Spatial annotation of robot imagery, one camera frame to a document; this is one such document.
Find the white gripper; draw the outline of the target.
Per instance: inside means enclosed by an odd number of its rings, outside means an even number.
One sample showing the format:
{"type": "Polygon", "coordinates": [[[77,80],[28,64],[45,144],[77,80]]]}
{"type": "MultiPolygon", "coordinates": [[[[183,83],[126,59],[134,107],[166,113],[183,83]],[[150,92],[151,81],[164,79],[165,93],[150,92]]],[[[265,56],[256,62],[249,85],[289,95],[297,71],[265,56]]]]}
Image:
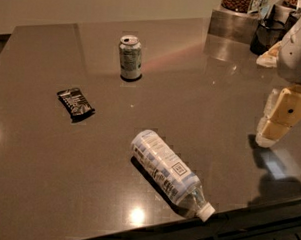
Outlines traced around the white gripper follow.
{"type": "Polygon", "coordinates": [[[301,18],[281,41],[277,71],[286,81],[299,84],[272,89],[256,129],[256,143],[262,148],[272,147],[301,120],[301,18]]]}

